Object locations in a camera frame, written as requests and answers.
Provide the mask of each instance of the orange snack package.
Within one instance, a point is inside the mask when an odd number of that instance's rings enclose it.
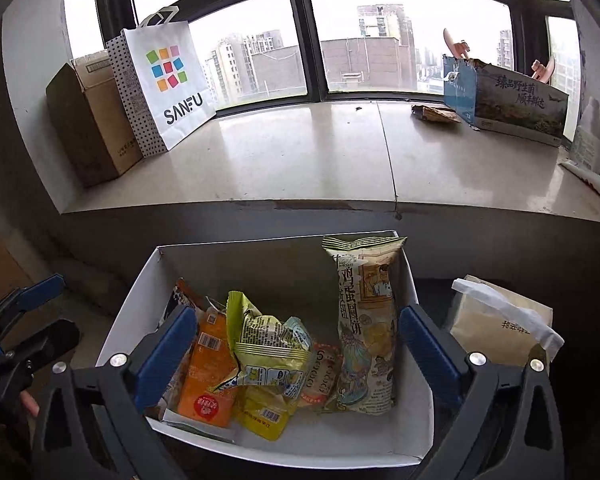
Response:
[[[227,344],[226,316],[210,306],[198,327],[198,339],[191,351],[177,412],[193,420],[226,428],[231,419],[236,388],[209,391],[235,368]]]

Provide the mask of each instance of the window sill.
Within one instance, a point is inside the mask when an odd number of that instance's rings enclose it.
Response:
[[[65,213],[208,202],[400,212],[429,203],[600,222],[600,197],[557,166],[563,148],[424,123],[411,104],[324,102],[217,118],[86,190]]]

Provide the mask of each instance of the silver bolt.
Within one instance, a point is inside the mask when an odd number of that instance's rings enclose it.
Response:
[[[487,362],[487,358],[480,352],[472,352],[469,354],[469,361],[476,366],[482,366],[485,364],[485,362]]]
[[[124,363],[126,363],[126,355],[124,354],[115,354],[111,357],[111,359],[109,359],[109,363],[111,364],[111,366],[122,366]]]
[[[64,372],[66,370],[66,363],[62,362],[62,361],[58,361],[56,364],[53,365],[53,367],[51,368],[51,371],[55,374],[61,374],[62,372]]]
[[[531,359],[529,366],[531,366],[531,369],[535,370],[536,372],[541,372],[544,370],[544,363],[540,359]]]

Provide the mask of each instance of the red logo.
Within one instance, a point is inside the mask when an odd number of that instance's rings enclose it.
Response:
[[[196,410],[196,413],[202,418],[206,418],[206,420],[211,420],[216,416],[218,412],[218,401],[213,397],[208,395],[200,395],[195,404],[193,405],[193,409]]]

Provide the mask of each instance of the white box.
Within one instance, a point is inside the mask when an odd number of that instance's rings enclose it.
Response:
[[[336,236],[374,235],[394,236],[395,232]],[[338,273],[321,242],[322,236],[308,236],[158,247],[126,297],[97,365],[115,353],[131,353],[155,330],[180,277],[219,301],[225,301],[230,290],[241,290],[263,314],[280,320],[298,316],[316,341],[337,344]],[[398,308],[417,301],[404,252],[392,265],[391,282]],[[433,443],[431,390],[406,346],[397,350],[395,371],[396,406],[384,415],[317,415],[298,410],[275,442],[235,421],[235,444],[151,419],[149,423],[155,431],[192,446],[272,465],[316,469],[416,465]]]

